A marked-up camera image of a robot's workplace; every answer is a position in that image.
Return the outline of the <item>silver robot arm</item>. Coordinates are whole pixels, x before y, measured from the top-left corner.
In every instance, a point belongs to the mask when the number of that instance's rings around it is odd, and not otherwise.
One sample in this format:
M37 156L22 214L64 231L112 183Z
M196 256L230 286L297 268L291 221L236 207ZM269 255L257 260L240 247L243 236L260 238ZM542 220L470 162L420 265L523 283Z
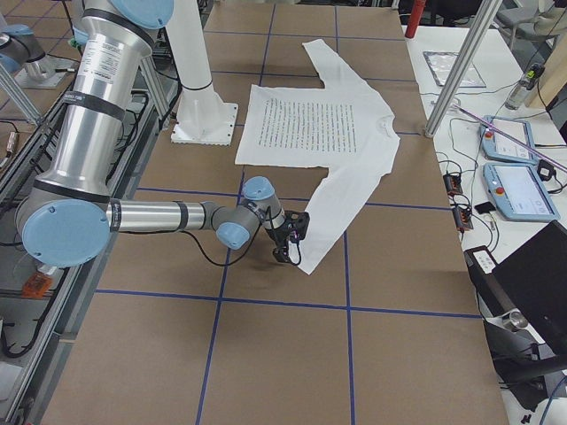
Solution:
M25 64L31 64L46 56L32 29L23 24L13 24L1 30L1 64L9 73L18 72Z
M114 199L107 175L134 86L165 29L180 89L173 139L228 144L237 106L215 92L202 22L194 1L88 1L82 23L88 41L74 87L63 96L66 112L50 168L35 178L16 212L27 253L49 267L75 267L94 259L112 233L186 233L212 230L231 250L265 229L276 260L307 234L309 216L285 211L270 181L254 177L243 201L228 208L212 202L138 202Z

